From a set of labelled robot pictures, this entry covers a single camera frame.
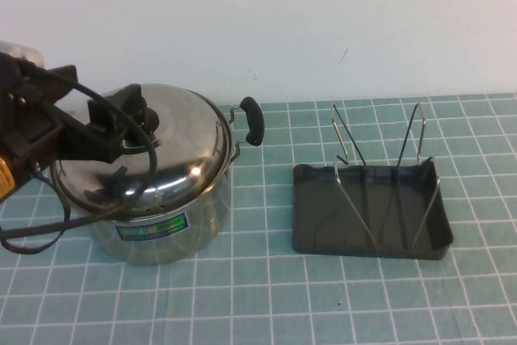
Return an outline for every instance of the pot lid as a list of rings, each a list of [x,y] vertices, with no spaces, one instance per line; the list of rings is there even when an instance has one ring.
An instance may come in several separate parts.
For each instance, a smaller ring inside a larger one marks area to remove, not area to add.
[[[229,124],[208,99],[189,90],[142,84],[147,106],[158,114],[154,132],[158,169],[152,183],[128,217],[142,217],[180,208],[194,200],[224,172],[231,152]],[[74,117],[86,124],[88,111]],[[142,146],[124,143],[124,155],[113,163],[59,161],[51,169],[54,183],[73,206],[97,212],[130,196],[149,168]]]

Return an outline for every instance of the white wall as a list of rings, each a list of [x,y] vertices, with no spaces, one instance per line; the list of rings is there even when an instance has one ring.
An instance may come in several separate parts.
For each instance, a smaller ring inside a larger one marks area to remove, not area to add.
[[[76,64],[100,91],[164,82],[233,103],[517,90],[517,0],[0,0],[0,38]]]

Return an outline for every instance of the black handle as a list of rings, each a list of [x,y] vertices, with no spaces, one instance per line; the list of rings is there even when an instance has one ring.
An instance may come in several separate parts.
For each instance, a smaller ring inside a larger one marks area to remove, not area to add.
[[[250,96],[241,101],[241,109],[246,113],[250,131],[246,135],[246,141],[251,145],[261,145],[264,138],[264,115],[257,102]]]

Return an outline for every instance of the stainless steel pot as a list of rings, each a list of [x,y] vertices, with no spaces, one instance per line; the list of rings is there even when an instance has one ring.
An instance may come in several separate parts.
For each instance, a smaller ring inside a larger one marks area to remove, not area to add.
[[[160,119],[153,139],[156,182],[124,215],[96,222],[90,232],[118,259],[163,264],[191,255],[217,235],[230,211],[229,165],[240,154],[242,142],[262,144],[264,121],[250,97],[232,107],[228,122],[214,103],[189,90],[148,84],[142,85],[142,95]],[[246,112],[250,131],[233,151],[230,124],[238,107]],[[75,117],[88,121],[87,111]],[[50,174],[73,207],[93,213],[130,196],[148,165],[141,146],[125,144],[124,155],[112,164],[59,161]]]

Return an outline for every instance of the black plastic tray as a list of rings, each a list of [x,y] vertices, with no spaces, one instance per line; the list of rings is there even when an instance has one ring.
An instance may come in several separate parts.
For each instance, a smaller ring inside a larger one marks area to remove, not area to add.
[[[294,250],[429,260],[445,256],[453,237],[439,188],[433,199],[437,179],[432,158],[421,165],[400,166],[396,180],[394,166],[350,166],[338,172],[364,224],[339,189],[333,167],[297,165]]]

